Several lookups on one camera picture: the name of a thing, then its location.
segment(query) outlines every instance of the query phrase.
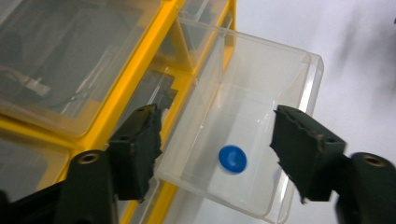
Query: yellow drawer frame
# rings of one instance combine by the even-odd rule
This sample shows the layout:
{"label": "yellow drawer frame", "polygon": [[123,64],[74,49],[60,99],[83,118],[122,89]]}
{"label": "yellow drawer frame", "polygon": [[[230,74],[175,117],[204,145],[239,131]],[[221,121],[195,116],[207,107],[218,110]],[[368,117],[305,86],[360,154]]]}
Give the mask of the yellow drawer frame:
{"label": "yellow drawer frame", "polygon": [[[154,55],[156,54],[157,49],[161,45],[165,36],[169,34],[171,39],[175,40],[177,43],[185,43],[180,24],[177,20],[177,14],[184,5],[184,2],[185,0],[163,0],[163,5],[159,13],[146,31],[134,54],[129,59],[129,62],[123,69],[120,77],[110,91],[110,94],[107,96],[106,101],[98,113],[98,116],[95,118],[89,130],[82,136],[73,137],[59,133],[53,133],[34,125],[30,125],[15,119],[10,119],[1,115],[0,129],[10,133],[21,134],[33,139],[39,139],[44,142],[59,145],[61,147],[70,148],[68,151],[69,161],[82,151],[104,148],[109,136],[111,135],[111,132],[114,130],[114,127],[116,126],[117,121],[123,112],[124,107],[128,104],[129,99],[133,95],[134,90],[148,69],[151,60],[154,58]],[[227,12],[231,11],[233,14],[233,22],[230,26],[230,29],[234,30],[235,7],[236,0],[229,0],[226,7],[221,12],[220,19],[216,25],[221,26],[227,15]],[[163,123],[161,132],[163,141],[166,141],[168,135],[172,131],[172,127],[176,122],[178,114],[180,113],[184,103],[188,99],[191,86],[196,79],[198,71],[201,69],[205,61],[205,56],[209,52],[211,43],[213,43],[214,39],[214,36],[210,36],[208,43],[206,46],[204,46],[202,57],[198,60],[198,63],[195,66],[192,66],[191,62],[187,60],[185,64],[183,64],[183,67],[187,67],[189,69],[184,71],[172,67],[167,67],[166,71],[161,71],[158,69],[160,72],[174,77],[175,81],[172,85],[172,89],[177,91],[177,96],[174,99],[172,107],[166,116],[165,122]],[[183,57],[188,59],[189,53],[187,47],[185,47],[185,45],[177,46],[177,54],[183,55]],[[232,54],[233,48],[226,47],[224,50],[224,69],[227,67]],[[68,167],[66,164],[57,181],[62,181],[65,179],[67,168]],[[48,184],[47,182],[41,182],[42,183],[38,185],[39,189],[46,187]],[[156,203],[148,216],[148,223],[163,222],[173,198],[176,195],[176,192],[177,186],[167,182],[163,183],[159,190]],[[120,223],[129,223],[137,206],[137,201],[129,202],[124,216],[120,220]]]}

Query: screw hole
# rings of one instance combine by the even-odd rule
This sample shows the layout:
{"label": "screw hole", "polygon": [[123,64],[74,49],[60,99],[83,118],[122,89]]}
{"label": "screw hole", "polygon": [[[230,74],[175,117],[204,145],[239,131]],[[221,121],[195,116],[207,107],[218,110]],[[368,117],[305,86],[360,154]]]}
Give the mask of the screw hole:
{"label": "screw hole", "polygon": [[94,161],[97,161],[97,160],[99,160],[99,154],[90,153],[90,154],[86,154],[86,155],[82,156],[81,158],[79,158],[78,163],[89,164],[89,163],[93,163]]}
{"label": "screw hole", "polygon": [[384,167],[386,164],[379,158],[372,157],[372,156],[364,156],[364,161],[370,165],[377,166],[377,167]]}
{"label": "screw hole", "polygon": [[326,141],[328,143],[335,143],[336,142],[335,139],[333,139],[333,138],[328,138]]}
{"label": "screw hole", "polygon": [[129,140],[129,136],[124,135],[124,136],[122,136],[122,137],[120,138],[120,140],[121,140],[121,141],[127,141],[127,140]]}

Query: white surface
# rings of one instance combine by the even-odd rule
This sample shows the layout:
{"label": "white surface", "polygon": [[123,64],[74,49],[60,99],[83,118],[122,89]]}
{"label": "white surface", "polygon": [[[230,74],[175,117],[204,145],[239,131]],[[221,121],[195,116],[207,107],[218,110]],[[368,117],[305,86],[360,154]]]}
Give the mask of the white surface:
{"label": "white surface", "polygon": [[[396,163],[396,2],[239,0],[237,30],[322,56],[314,118],[348,142],[346,154],[372,152]],[[264,223],[180,192],[174,222]],[[301,205],[287,223],[336,223],[333,204]]]}

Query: transparent plastic bin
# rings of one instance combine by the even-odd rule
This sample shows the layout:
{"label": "transparent plastic bin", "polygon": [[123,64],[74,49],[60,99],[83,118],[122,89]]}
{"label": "transparent plastic bin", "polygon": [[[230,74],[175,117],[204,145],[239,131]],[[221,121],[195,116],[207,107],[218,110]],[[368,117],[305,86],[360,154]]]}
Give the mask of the transparent plastic bin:
{"label": "transparent plastic bin", "polygon": [[[225,24],[230,22],[230,19],[232,21],[233,18],[226,8],[228,2],[229,0],[187,0],[179,12],[179,17],[181,20],[221,26],[224,22]],[[189,26],[185,26],[183,22],[179,23],[179,20],[176,20],[157,55],[168,60],[172,59],[174,64],[179,64],[180,58],[188,57],[184,60],[190,61],[191,68],[185,64],[182,68],[189,70],[205,57],[205,49],[210,44],[210,39],[210,33],[196,32]]]}
{"label": "transparent plastic bin", "polygon": [[82,135],[162,1],[12,4],[0,24],[0,113]]}
{"label": "transparent plastic bin", "polygon": [[[250,216],[277,222],[289,211],[293,188],[269,147],[274,109],[289,105],[313,112],[322,60],[253,36],[182,23],[197,33],[216,33],[218,45],[233,36],[234,52],[224,74],[204,73],[198,80],[155,175]],[[221,64],[222,59],[212,58]],[[241,174],[227,172],[219,163],[219,151],[227,145],[239,146],[247,156]]]}
{"label": "transparent plastic bin", "polygon": [[186,0],[179,12],[181,18],[213,24],[229,0]]}
{"label": "transparent plastic bin", "polygon": [[69,159],[67,150],[0,131],[0,189],[14,202],[54,184]]}

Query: blue cap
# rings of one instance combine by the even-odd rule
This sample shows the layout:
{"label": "blue cap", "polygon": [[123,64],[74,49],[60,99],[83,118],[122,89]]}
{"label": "blue cap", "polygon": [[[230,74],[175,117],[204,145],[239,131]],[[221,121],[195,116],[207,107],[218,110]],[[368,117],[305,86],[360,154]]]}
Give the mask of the blue cap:
{"label": "blue cap", "polygon": [[247,167],[245,152],[237,146],[225,146],[219,152],[219,161],[228,171],[240,174]]}

